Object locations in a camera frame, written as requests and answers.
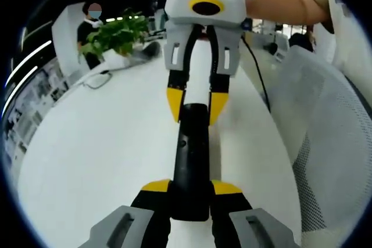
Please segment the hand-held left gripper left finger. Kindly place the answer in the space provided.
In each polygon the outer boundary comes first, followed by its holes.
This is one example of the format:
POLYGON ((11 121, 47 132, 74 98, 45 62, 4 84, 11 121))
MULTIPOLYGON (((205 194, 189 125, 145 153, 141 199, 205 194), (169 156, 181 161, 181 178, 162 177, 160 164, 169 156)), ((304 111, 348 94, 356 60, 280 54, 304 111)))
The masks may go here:
POLYGON ((166 247, 169 239, 169 179, 141 188, 130 206, 120 206, 92 226, 81 247, 166 247))

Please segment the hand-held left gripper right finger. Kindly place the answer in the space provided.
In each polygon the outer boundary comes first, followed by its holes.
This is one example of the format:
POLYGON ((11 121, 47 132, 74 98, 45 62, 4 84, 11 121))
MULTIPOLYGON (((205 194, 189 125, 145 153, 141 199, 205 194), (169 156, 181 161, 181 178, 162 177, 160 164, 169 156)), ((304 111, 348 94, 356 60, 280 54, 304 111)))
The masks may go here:
POLYGON ((213 180, 210 200, 216 247, 298 247, 293 232, 261 208, 254 209, 233 184, 213 180))

